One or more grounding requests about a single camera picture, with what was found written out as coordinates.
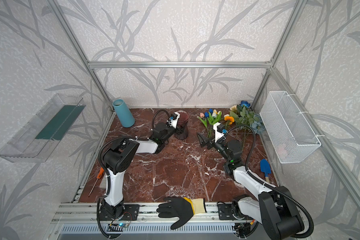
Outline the pink tulip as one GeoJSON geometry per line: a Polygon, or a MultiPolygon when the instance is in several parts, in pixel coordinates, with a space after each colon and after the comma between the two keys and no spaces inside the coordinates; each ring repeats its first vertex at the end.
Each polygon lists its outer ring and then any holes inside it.
{"type": "Polygon", "coordinates": [[[198,119],[203,123],[203,125],[205,126],[205,113],[200,113],[200,116],[198,117],[198,119]]]}

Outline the pink glass vase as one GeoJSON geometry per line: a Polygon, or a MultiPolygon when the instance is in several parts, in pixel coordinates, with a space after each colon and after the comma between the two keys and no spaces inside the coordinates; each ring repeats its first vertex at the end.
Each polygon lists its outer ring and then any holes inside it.
{"type": "Polygon", "coordinates": [[[189,134],[189,130],[188,130],[189,114],[184,110],[178,110],[177,112],[180,114],[180,117],[177,122],[175,138],[177,138],[178,140],[185,140],[189,134]]]}

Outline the white tulip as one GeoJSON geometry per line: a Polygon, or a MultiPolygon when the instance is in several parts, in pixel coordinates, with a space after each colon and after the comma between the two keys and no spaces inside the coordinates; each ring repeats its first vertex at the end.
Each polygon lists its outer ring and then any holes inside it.
{"type": "Polygon", "coordinates": [[[217,110],[213,110],[213,113],[211,115],[213,125],[219,121],[218,116],[219,115],[218,115],[217,110]]]}

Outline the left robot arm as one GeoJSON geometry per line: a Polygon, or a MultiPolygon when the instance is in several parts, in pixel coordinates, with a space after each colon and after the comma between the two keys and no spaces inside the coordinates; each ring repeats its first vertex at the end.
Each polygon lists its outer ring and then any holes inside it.
{"type": "Polygon", "coordinates": [[[170,123],[159,123],[148,139],[117,137],[101,148],[98,161],[107,176],[106,193],[101,200],[101,206],[105,210],[115,216],[124,212],[124,175],[135,154],[160,153],[166,141],[179,130],[170,123]]]}

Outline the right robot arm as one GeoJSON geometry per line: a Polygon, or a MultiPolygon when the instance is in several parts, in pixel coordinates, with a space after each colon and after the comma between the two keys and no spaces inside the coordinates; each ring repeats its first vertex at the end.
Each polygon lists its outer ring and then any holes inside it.
{"type": "Polygon", "coordinates": [[[267,183],[243,163],[239,141],[226,142],[224,134],[218,140],[200,133],[197,136],[201,147],[214,148],[223,156],[226,174],[252,194],[234,201],[237,215],[249,216],[262,224],[272,240],[305,239],[314,232],[313,218],[286,187],[267,183]]]}

